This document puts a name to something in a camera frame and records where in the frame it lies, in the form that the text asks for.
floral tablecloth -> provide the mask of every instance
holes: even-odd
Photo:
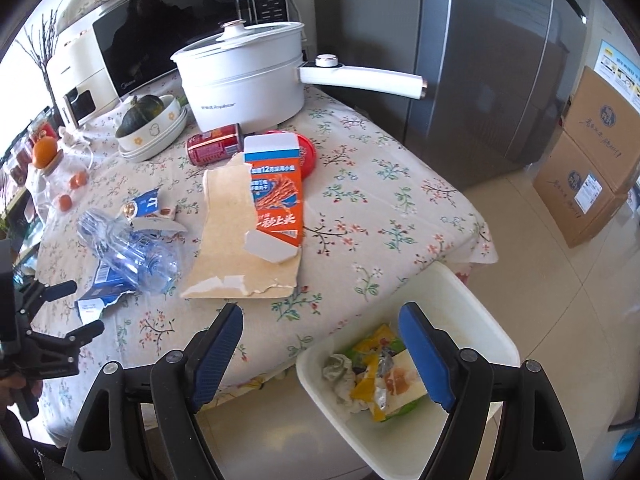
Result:
[[[181,92],[177,74],[141,94]],[[258,387],[292,363],[314,342],[363,314],[434,259],[450,266],[497,259],[484,220],[471,203],[391,136],[351,108],[316,88],[305,89],[305,107],[284,129],[307,136],[318,149],[316,169],[305,180],[305,240],[295,293],[281,300],[239,300],[244,333],[223,378],[216,402]],[[202,172],[186,156],[197,133],[190,117],[182,135],[155,158],[133,164],[118,154],[114,130],[122,106],[84,129],[95,152],[84,198],[47,222],[38,258],[38,278],[78,282],[76,297],[41,309],[34,327],[63,335],[80,326],[74,300],[88,287],[96,258],[76,235],[76,219],[90,206],[114,216],[128,198],[161,187],[161,205],[177,205],[188,228],[167,241],[180,254],[184,274],[198,257],[205,220]],[[104,334],[82,349],[80,374],[46,381],[40,401],[53,436],[69,436],[100,368],[110,360],[124,367],[155,362],[183,348],[207,328],[223,300],[182,300],[177,288],[163,296],[126,296],[103,312]],[[152,411],[145,423],[154,424]]]

crushed plastic bottle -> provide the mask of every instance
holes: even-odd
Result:
[[[134,231],[124,218],[113,219],[92,208],[82,214],[76,227],[94,255],[137,290],[163,294],[177,279],[178,258],[172,248]]]

tiled floor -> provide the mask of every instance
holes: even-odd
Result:
[[[596,238],[567,248],[531,185],[535,169],[465,194],[500,254],[469,287],[520,351],[540,361],[574,433],[587,480],[606,479],[640,383],[640,228],[625,206]],[[370,470],[306,396],[293,373],[198,416],[229,480],[359,480]],[[472,478],[485,478],[497,422],[487,425]]]
[[[585,478],[605,479],[622,435],[607,434],[607,427],[633,415],[640,383],[638,218],[624,206],[593,240],[569,249],[532,188],[535,171],[465,193],[488,221],[500,254],[497,264],[472,273],[469,287],[521,358],[542,363]],[[493,432],[486,436],[495,439]],[[491,457],[482,451],[477,471]]]

orange carton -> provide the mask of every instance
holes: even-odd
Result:
[[[272,263],[288,260],[298,253],[303,235],[298,136],[247,137],[244,161],[252,167],[251,191],[258,211],[257,226],[247,232],[244,249]]]

poster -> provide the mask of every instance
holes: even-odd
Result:
[[[593,68],[640,113],[640,69],[606,41]]]

